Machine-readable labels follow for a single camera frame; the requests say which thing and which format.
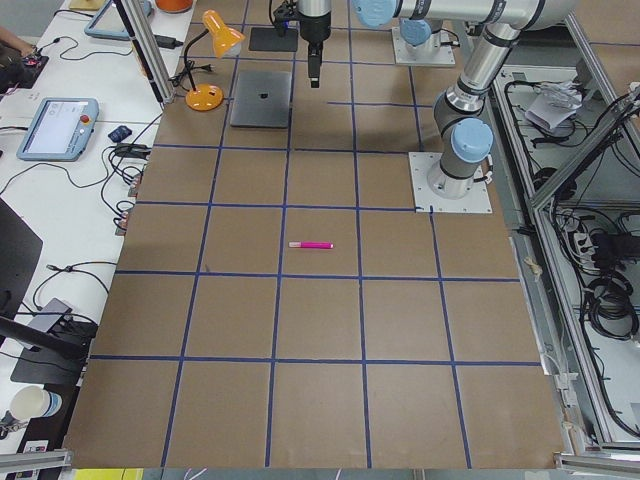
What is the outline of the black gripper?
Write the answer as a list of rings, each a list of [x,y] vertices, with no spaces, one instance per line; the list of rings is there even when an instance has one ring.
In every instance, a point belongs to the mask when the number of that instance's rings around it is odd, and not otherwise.
[[[308,74],[319,75],[323,60],[325,41],[325,0],[283,1],[272,11],[273,26],[279,30],[288,29],[291,21],[298,23],[299,34],[308,43]],[[320,87],[320,78],[309,78],[312,89]]]

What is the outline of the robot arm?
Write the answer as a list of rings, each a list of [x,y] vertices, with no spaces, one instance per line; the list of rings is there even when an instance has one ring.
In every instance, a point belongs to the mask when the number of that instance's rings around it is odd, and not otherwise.
[[[276,8],[269,6],[269,10],[270,21],[279,37],[286,35],[290,22],[298,23],[299,34],[308,43],[307,72],[310,86],[319,88],[324,42],[331,35],[331,1],[282,1]]]
[[[460,20],[483,26],[480,40],[455,84],[436,100],[434,120],[443,153],[427,174],[438,196],[458,200],[467,195],[478,165],[493,145],[490,127],[478,118],[489,87],[520,34],[563,21],[575,1],[354,1],[361,24],[377,28],[393,18]]]

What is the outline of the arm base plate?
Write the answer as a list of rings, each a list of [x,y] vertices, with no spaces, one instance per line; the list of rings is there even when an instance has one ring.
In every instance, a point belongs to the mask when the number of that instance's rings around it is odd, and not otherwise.
[[[439,36],[445,42],[449,41],[449,35],[440,32],[432,35],[425,43],[413,46],[401,36],[400,28],[392,30],[395,63],[404,66],[424,66],[437,68],[453,68],[456,64],[453,48],[450,45],[438,43]]]
[[[448,178],[441,170],[439,152],[409,152],[414,207],[423,213],[491,214],[488,193],[492,158],[477,164],[471,178]]]

